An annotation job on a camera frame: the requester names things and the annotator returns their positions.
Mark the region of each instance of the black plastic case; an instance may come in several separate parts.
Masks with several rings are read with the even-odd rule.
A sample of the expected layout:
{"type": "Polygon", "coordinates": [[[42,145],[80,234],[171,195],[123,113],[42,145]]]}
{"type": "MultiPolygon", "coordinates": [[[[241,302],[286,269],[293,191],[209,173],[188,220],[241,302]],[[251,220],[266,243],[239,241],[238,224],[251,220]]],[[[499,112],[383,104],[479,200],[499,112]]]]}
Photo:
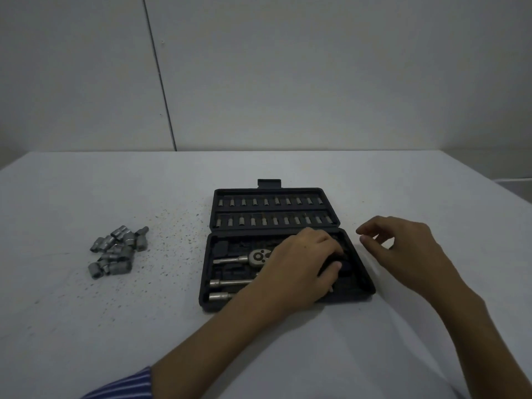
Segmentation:
{"type": "Polygon", "coordinates": [[[324,263],[323,268],[333,260],[340,260],[342,269],[338,280],[332,286],[332,292],[318,302],[362,301],[375,294],[375,286],[368,272],[347,233],[338,227],[340,221],[322,189],[282,188],[280,179],[259,179],[258,184],[257,189],[214,191],[209,222],[212,233],[207,238],[199,289],[199,304],[205,311],[219,311],[227,303],[209,301],[209,293],[236,293],[245,287],[210,288],[210,280],[253,279],[258,271],[248,264],[213,264],[213,260],[247,255],[254,249],[273,250],[285,238],[297,234],[305,227],[327,231],[342,245],[346,254],[346,258],[331,257],[324,263]],[[244,218],[244,225],[239,225],[240,217],[244,218]],[[289,224],[285,224],[285,217],[288,218],[289,224]],[[252,218],[255,219],[255,225],[252,225],[252,218]],[[266,219],[266,225],[263,225],[263,218],[266,219]],[[274,218],[277,218],[278,224],[274,224],[274,218]]]}

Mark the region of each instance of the black vertical line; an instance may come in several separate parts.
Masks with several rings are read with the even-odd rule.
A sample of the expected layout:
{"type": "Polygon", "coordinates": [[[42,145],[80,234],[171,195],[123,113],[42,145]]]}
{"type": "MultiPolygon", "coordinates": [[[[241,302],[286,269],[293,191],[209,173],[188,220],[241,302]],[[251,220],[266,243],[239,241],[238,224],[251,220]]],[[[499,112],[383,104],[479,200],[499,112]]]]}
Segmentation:
{"type": "Polygon", "coordinates": [[[168,103],[166,101],[166,93],[164,92],[163,77],[161,76],[161,68],[159,67],[159,60],[157,59],[157,51],[155,49],[155,42],[153,41],[152,26],[150,24],[150,17],[148,16],[148,8],[146,7],[146,0],[142,0],[144,5],[144,14],[146,15],[146,21],[148,23],[148,31],[150,32],[150,39],[152,41],[153,57],[155,57],[155,64],[157,65],[157,73],[159,74],[159,82],[161,83],[161,90],[163,91],[164,108],[167,112],[168,127],[170,128],[170,135],[172,136],[173,150],[177,151],[176,138],[173,136],[172,121],[170,119],[170,112],[168,111],[168,103]]]}

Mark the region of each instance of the blue striped shirt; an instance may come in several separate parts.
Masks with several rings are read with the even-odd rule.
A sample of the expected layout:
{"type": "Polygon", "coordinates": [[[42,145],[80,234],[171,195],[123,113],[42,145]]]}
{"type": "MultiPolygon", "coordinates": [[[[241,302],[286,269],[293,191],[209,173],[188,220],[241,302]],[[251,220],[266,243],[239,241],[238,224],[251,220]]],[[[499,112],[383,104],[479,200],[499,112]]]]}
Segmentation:
{"type": "Polygon", "coordinates": [[[152,398],[152,369],[146,367],[136,374],[108,383],[81,399],[135,399],[152,398]]]}

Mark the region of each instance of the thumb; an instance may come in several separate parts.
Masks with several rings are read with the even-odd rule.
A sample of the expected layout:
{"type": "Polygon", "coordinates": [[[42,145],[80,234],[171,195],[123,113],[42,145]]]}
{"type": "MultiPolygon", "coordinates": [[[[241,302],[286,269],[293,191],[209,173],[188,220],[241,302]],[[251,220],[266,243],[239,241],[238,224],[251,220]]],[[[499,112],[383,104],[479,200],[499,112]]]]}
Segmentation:
{"type": "Polygon", "coordinates": [[[338,272],[340,271],[341,267],[341,262],[332,262],[318,277],[318,289],[320,292],[320,297],[323,297],[325,294],[327,294],[329,288],[338,278],[338,272]]]}
{"type": "Polygon", "coordinates": [[[377,262],[379,262],[382,267],[387,267],[387,259],[389,255],[388,249],[384,248],[379,242],[367,235],[362,235],[360,237],[360,243],[362,243],[364,248],[366,248],[375,259],[377,259],[377,262]]]}

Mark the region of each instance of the case latch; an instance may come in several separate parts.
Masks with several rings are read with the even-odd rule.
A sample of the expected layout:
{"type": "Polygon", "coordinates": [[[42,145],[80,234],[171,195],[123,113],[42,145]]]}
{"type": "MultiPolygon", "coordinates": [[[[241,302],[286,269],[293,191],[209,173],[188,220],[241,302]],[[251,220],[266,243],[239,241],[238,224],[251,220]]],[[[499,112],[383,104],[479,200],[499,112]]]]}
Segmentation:
{"type": "Polygon", "coordinates": [[[259,189],[280,189],[280,179],[257,179],[257,185],[259,189]]]}

